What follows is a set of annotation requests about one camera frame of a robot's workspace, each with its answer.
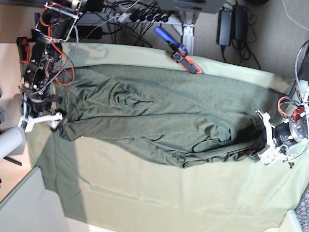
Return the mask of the green T-shirt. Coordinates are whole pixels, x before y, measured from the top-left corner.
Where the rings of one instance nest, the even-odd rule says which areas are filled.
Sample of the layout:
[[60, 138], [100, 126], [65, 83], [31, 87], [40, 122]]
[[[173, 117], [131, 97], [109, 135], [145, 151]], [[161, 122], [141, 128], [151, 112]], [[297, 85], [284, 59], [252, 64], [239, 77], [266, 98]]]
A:
[[56, 93], [66, 112], [62, 138], [99, 139], [179, 168], [250, 159], [254, 142], [241, 142], [241, 130], [263, 127], [255, 111], [275, 117], [283, 95], [216, 75], [122, 65], [79, 67]]

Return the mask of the white cylinder roll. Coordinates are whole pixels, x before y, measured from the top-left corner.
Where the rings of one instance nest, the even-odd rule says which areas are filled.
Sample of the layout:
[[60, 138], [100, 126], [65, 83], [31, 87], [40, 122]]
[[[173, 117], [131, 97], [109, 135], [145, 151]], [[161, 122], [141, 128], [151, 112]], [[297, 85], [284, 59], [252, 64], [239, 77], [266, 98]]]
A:
[[22, 155], [25, 150], [25, 134], [17, 127], [12, 127], [0, 134], [0, 158]]

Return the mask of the blue orange clamp left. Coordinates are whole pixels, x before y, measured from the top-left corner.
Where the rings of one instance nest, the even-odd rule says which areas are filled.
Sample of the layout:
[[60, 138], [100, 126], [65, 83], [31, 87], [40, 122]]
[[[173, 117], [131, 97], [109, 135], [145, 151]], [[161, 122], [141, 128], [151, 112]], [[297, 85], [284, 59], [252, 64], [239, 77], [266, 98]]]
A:
[[30, 55], [30, 43], [36, 41], [36, 31], [35, 29], [31, 29], [31, 38], [26, 36], [17, 37], [16, 45], [18, 48], [19, 53], [19, 60], [21, 63], [29, 62], [29, 55]]

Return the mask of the blue orange clamp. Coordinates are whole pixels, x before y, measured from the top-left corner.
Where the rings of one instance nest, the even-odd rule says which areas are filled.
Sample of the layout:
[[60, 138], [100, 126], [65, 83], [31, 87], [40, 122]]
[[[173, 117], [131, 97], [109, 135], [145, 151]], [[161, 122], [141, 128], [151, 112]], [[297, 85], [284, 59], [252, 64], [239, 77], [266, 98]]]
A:
[[30, 55], [30, 43], [36, 41], [36, 31], [35, 29], [31, 29], [31, 38], [26, 36], [17, 37], [16, 45], [18, 48], [19, 53], [19, 60], [21, 63], [29, 62], [29, 55]]
[[191, 74], [202, 73], [201, 68], [189, 57], [185, 46], [178, 43], [170, 34], [168, 34], [162, 27], [158, 26], [154, 29], [156, 34], [160, 36], [173, 50], [171, 58], [180, 64], [187, 72]]

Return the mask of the black power brick floor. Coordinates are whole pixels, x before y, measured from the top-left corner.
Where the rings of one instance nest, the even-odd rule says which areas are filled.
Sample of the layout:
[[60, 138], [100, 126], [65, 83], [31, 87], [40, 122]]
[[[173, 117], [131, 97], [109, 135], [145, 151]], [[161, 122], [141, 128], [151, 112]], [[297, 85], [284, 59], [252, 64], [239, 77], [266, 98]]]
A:
[[77, 26], [80, 39], [95, 39], [99, 40], [102, 38], [103, 29], [102, 27], [94, 26]]

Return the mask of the blue orange clamp centre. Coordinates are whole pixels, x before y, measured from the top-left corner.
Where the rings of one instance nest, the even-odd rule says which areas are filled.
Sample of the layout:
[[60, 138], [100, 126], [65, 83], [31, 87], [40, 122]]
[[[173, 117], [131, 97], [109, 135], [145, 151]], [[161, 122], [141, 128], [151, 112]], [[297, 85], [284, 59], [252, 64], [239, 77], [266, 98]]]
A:
[[168, 34], [162, 27], [158, 26], [154, 29], [156, 34], [160, 36], [173, 50], [171, 58], [180, 64], [187, 72], [191, 74], [202, 73], [201, 68], [189, 57], [185, 46], [178, 43], [170, 34]]

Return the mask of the black power adapter right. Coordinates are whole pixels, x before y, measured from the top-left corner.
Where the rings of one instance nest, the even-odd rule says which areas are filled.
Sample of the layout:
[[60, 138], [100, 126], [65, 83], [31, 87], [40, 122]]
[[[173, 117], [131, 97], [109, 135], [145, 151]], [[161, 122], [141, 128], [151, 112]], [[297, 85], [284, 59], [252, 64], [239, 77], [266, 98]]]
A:
[[248, 10], [242, 5], [234, 5], [233, 7], [233, 22], [234, 22], [234, 40], [243, 42], [247, 39], [248, 30]]

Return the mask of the black power adapter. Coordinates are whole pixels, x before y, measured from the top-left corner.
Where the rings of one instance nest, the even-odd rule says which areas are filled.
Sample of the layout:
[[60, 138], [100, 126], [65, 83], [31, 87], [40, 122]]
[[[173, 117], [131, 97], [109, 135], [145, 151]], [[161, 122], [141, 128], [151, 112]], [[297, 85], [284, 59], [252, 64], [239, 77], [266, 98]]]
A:
[[221, 9], [219, 11], [216, 36], [216, 42], [218, 45], [231, 45], [232, 19], [233, 16], [230, 10]]
[[242, 5], [234, 5], [233, 7], [233, 22], [234, 22], [234, 40], [243, 42], [247, 39], [248, 30], [248, 10]]

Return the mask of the black power adapter left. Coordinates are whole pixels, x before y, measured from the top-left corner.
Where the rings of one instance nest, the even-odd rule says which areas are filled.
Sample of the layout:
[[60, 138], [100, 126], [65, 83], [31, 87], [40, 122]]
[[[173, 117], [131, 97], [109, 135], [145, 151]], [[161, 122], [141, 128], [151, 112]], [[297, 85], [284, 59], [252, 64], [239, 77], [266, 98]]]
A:
[[218, 45], [231, 45], [232, 19], [233, 16], [230, 10], [221, 9], [219, 11], [216, 36], [216, 42]]

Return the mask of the power strip with plugs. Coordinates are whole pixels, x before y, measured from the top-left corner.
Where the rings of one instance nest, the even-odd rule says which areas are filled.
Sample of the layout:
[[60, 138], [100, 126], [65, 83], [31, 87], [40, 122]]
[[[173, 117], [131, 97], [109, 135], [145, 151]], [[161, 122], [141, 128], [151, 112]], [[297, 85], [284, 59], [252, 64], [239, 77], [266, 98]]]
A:
[[172, 12], [154, 12], [154, 13], [142, 13], [141, 11], [135, 11], [133, 13], [103, 13], [103, 17], [114, 20], [116, 23], [153, 23], [153, 24], [166, 24], [166, 25], [182, 25], [183, 23], [176, 14]]

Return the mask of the aluminium frame post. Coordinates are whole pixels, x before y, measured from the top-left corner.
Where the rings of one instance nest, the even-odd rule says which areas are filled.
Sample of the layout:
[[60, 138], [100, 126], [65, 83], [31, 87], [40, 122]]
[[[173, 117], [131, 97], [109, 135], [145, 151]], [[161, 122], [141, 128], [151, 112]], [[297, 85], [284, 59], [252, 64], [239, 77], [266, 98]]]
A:
[[182, 23], [182, 44], [185, 46], [189, 55], [194, 52], [195, 26], [199, 12], [179, 11], [180, 21]]

